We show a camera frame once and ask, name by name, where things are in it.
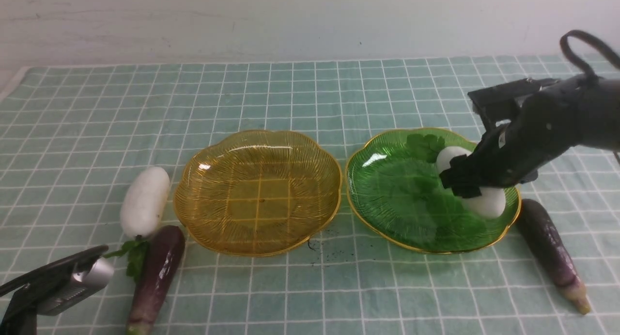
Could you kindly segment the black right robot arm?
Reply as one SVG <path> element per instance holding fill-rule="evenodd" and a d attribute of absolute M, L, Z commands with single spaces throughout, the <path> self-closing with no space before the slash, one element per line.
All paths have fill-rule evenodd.
<path fill-rule="evenodd" d="M 484 187 L 510 188 L 572 147 L 618 152 L 619 81 L 578 75 L 525 78 L 468 93 L 485 133 L 472 154 L 440 172 L 444 188 L 475 198 Z"/>

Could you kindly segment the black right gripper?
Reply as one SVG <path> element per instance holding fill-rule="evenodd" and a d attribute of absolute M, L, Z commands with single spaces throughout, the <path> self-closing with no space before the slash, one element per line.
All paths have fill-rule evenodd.
<path fill-rule="evenodd" d="M 468 92 L 485 133 L 472 154 L 439 154 L 445 189 L 463 199 L 481 187 L 522 182 L 572 147 L 587 147 L 583 114 L 589 80 L 525 78 Z"/>

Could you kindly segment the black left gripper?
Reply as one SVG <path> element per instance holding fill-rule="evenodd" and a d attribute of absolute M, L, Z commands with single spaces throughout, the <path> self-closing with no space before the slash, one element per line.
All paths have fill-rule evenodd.
<path fill-rule="evenodd" d="M 2 285 L 2 296 L 13 293 L 1 322 L 2 335 L 35 335 L 37 333 L 37 303 L 44 294 L 57 286 L 64 274 L 75 266 L 92 265 L 99 258 L 104 258 L 107 245 L 90 247 L 80 253 L 72 254 L 60 260 L 39 267 Z"/>

